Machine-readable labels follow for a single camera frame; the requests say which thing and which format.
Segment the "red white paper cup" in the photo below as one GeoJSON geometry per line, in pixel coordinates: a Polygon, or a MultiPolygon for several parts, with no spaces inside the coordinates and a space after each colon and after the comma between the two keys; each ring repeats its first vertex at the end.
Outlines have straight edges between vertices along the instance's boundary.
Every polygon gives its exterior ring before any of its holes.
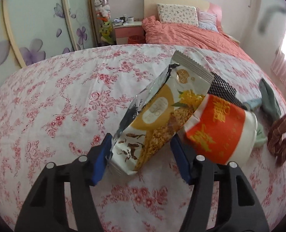
{"type": "Polygon", "coordinates": [[[226,165],[243,166],[256,140],[258,121],[254,113],[208,94],[183,127],[183,138],[197,154],[226,165]]]}

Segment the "grey green sock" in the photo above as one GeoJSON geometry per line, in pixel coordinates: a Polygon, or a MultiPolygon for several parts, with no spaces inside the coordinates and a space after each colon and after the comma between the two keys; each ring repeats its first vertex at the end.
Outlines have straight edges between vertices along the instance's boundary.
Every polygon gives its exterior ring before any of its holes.
{"type": "Polygon", "coordinates": [[[279,120],[281,117],[281,111],[278,101],[275,97],[274,91],[269,86],[264,78],[259,82],[259,90],[262,96],[262,109],[273,121],[279,120]]]}

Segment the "yellow white snack wrapper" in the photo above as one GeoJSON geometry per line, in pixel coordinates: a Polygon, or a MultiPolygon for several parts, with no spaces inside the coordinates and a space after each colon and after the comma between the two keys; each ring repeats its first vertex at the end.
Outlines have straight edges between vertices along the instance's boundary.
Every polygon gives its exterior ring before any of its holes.
{"type": "Polygon", "coordinates": [[[175,51],[170,64],[135,96],[113,136],[109,166],[134,175],[185,125],[206,96],[214,76],[196,51],[175,51]]]}

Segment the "mint green cat sock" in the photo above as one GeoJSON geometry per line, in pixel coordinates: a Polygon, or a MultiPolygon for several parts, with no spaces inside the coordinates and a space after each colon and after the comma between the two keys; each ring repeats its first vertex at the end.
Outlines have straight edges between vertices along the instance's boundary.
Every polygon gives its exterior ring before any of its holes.
{"type": "Polygon", "coordinates": [[[266,143],[267,143],[267,136],[264,133],[264,127],[260,123],[258,123],[258,127],[256,130],[255,143],[253,147],[260,148],[266,143]]]}

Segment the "brown striped scrunchie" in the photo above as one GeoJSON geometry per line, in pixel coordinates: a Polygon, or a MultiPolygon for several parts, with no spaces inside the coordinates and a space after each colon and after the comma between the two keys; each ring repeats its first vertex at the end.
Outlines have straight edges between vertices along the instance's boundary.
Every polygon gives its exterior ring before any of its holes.
{"type": "Polygon", "coordinates": [[[267,148],[276,157],[276,165],[282,166],[286,161],[286,114],[272,124],[267,136],[267,148]]]}

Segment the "white pink floral bedspread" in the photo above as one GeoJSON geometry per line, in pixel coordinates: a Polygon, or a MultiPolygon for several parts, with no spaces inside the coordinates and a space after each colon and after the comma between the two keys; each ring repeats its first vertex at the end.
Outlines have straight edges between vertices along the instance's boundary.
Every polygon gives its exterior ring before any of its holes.
{"type": "MultiPolygon", "coordinates": [[[[267,78],[249,59],[191,47],[137,44],[100,47],[43,60],[13,73],[0,88],[0,216],[14,228],[33,183],[50,161],[72,162],[114,133],[134,97],[178,50],[237,90],[260,97],[267,78]]],[[[121,179],[106,170],[91,189],[105,231],[178,231],[192,187],[169,147],[141,172],[121,179]]]]}

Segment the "light blue cream tube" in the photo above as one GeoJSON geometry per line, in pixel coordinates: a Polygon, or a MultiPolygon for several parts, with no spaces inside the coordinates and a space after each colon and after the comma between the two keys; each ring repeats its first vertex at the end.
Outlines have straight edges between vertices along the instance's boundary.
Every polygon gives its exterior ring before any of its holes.
{"type": "Polygon", "coordinates": [[[255,98],[252,100],[248,100],[248,101],[243,102],[242,105],[246,108],[246,110],[250,112],[254,112],[262,106],[262,99],[255,98]]]}

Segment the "black beaded mat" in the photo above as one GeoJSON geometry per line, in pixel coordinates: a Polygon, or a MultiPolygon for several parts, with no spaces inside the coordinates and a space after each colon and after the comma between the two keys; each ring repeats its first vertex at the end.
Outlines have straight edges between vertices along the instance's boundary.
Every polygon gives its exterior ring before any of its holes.
{"type": "Polygon", "coordinates": [[[236,98],[236,89],[216,73],[212,72],[212,75],[214,76],[214,80],[208,90],[208,94],[220,97],[223,100],[226,100],[229,103],[246,110],[247,108],[243,106],[242,102],[236,98]]]}

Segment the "floral sliding wardrobe door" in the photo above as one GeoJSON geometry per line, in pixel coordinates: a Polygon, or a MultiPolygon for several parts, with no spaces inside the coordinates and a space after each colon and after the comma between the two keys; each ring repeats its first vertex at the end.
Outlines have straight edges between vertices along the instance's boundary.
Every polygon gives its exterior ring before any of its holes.
{"type": "Polygon", "coordinates": [[[0,0],[0,87],[21,67],[95,46],[89,0],[0,0]]]}

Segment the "pink striped pillow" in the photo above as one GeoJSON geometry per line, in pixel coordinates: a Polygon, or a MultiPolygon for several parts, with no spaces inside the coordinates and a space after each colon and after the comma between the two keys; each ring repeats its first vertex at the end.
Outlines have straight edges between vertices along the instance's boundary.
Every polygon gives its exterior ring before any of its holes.
{"type": "Polygon", "coordinates": [[[201,29],[218,32],[217,29],[217,15],[202,10],[197,11],[198,26],[201,29]]]}

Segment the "coral pink duvet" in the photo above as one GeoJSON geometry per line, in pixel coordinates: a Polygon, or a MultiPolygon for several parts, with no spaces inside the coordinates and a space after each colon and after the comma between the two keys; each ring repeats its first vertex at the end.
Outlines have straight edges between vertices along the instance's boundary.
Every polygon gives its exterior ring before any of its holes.
{"type": "Polygon", "coordinates": [[[197,47],[254,63],[245,51],[223,32],[214,32],[187,24],[161,23],[154,15],[142,21],[142,28],[146,32],[148,44],[197,47]]]}

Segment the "pink bedside table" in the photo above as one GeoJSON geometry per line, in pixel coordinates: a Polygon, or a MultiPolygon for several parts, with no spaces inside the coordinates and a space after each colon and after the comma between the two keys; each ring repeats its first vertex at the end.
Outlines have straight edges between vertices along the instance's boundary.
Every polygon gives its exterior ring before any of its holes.
{"type": "Polygon", "coordinates": [[[116,44],[145,44],[145,31],[141,21],[134,21],[132,24],[113,24],[116,44]]]}

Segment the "floral print pillow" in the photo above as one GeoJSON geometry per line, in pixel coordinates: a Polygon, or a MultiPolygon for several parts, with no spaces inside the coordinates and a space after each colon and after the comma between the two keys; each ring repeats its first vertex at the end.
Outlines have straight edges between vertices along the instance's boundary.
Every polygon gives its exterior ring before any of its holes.
{"type": "Polygon", "coordinates": [[[161,23],[198,26],[197,9],[194,6],[157,4],[157,11],[161,23]]]}

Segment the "white mug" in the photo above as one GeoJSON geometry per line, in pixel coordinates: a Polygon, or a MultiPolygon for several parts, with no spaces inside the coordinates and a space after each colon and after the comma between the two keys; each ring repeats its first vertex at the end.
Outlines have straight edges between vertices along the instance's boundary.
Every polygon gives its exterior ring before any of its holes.
{"type": "Polygon", "coordinates": [[[128,17],[127,18],[127,23],[128,24],[133,24],[134,23],[134,17],[128,17]]]}

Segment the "clear tube of plush toys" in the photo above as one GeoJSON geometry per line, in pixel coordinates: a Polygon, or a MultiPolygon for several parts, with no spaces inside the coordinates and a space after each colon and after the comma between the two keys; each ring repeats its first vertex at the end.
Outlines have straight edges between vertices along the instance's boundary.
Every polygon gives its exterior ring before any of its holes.
{"type": "Polygon", "coordinates": [[[109,0],[92,0],[96,26],[97,43],[100,46],[113,45],[113,25],[111,23],[109,0]]]}

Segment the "beige pink headboard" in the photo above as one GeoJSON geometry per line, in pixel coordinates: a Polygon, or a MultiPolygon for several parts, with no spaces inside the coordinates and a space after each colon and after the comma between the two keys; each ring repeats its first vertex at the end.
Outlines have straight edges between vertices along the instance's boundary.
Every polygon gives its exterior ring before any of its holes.
{"type": "Polygon", "coordinates": [[[222,28],[222,8],[219,5],[210,3],[205,0],[143,0],[144,18],[155,15],[159,19],[157,4],[177,4],[194,6],[200,10],[217,15],[217,27],[222,28]]]}

